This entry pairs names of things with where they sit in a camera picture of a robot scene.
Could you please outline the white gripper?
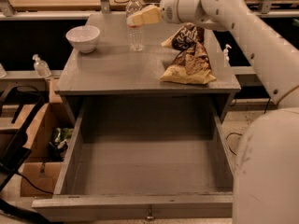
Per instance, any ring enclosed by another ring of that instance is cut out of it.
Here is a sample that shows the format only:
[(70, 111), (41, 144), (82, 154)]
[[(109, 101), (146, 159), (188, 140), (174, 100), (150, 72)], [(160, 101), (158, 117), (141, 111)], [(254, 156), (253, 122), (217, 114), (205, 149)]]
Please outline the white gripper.
[(149, 5), (127, 17), (128, 26), (143, 26), (158, 23), (162, 20), (168, 23), (192, 22), (199, 24), (206, 18), (201, 0), (161, 0), (160, 8)]

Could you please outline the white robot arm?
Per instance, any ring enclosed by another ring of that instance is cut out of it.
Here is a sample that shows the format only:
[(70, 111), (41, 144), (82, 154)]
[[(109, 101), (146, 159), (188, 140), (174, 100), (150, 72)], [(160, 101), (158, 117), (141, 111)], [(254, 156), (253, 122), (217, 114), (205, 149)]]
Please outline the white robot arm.
[(229, 32), (275, 105), (240, 138), (232, 224), (299, 224), (299, 50), (244, 0), (161, 0), (128, 19), (158, 21)]

